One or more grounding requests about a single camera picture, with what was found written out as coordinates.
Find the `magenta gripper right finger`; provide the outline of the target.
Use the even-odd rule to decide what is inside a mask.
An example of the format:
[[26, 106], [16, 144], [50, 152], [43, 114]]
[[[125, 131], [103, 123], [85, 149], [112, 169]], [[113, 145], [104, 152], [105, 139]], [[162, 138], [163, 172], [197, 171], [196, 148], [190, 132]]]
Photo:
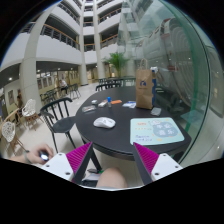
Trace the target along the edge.
[[138, 143], [134, 144], [133, 155], [144, 185], [182, 169], [168, 154], [157, 154]]

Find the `person's left hand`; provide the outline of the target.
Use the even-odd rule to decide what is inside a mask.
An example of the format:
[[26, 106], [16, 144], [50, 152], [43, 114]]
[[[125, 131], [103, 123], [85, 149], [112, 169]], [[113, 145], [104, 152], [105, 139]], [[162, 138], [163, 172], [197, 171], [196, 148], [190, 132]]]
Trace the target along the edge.
[[31, 164], [45, 164], [54, 156], [53, 149], [42, 143], [33, 147], [29, 152], [25, 154], [25, 159]]

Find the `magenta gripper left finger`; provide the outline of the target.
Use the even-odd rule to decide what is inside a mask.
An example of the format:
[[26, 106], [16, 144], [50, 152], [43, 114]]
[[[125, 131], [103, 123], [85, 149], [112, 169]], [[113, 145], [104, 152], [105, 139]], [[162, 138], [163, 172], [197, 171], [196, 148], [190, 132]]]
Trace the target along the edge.
[[42, 166], [42, 169], [75, 184], [80, 184], [92, 153], [93, 143], [89, 142], [67, 154], [56, 154]]

